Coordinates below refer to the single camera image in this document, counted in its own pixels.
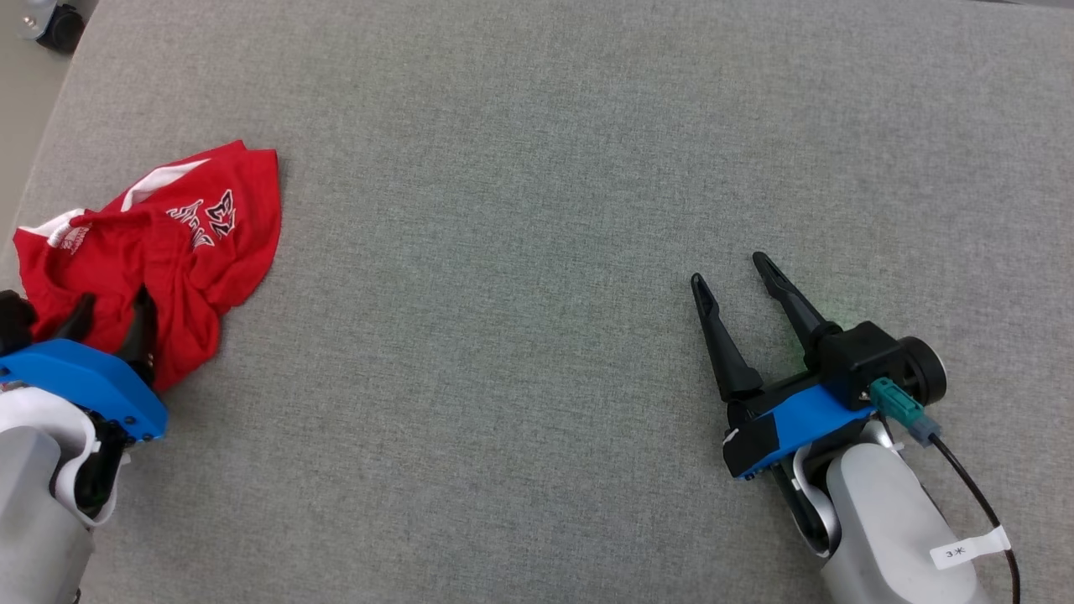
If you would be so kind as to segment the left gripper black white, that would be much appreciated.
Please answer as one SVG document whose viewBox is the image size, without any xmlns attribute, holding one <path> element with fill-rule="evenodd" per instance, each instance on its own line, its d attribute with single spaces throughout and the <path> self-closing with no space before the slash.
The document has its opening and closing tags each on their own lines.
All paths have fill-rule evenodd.
<svg viewBox="0 0 1074 604">
<path fill-rule="evenodd" d="M 84 341 L 91 333 L 96 296 L 81 294 L 74 310 L 50 339 Z M 150 388 L 156 382 L 158 310 L 142 285 L 132 301 L 132 319 L 117 356 Z M 63 398 L 39 388 L 8 390 L 1 397 L 1 428 L 31 427 L 59 445 L 59 460 L 49 479 L 50 493 L 88 528 L 107 523 L 115 508 L 119 471 L 129 461 L 130 436 L 121 425 L 104 420 Z"/>
</svg>

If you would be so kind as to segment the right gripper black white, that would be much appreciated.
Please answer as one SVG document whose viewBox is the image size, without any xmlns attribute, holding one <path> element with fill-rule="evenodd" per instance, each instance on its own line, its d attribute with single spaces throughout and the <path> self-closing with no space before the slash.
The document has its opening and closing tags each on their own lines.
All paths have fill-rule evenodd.
<svg viewBox="0 0 1074 604">
<path fill-rule="evenodd" d="M 802 294 L 764 251 L 752 253 L 752 261 L 764 289 L 782 306 L 790 329 L 806 355 L 816 353 L 821 339 L 843 332 L 842 326 L 826 320 L 806 294 Z M 691 292 L 701 322 L 706 348 L 720 399 L 726 402 L 729 422 L 748 422 L 774 409 L 787 398 L 821 385 L 821 375 L 802 372 L 779 382 L 764 383 L 759 372 L 749 366 L 736 347 L 720 314 L 717 299 L 701 273 L 691 275 Z"/>
</svg>

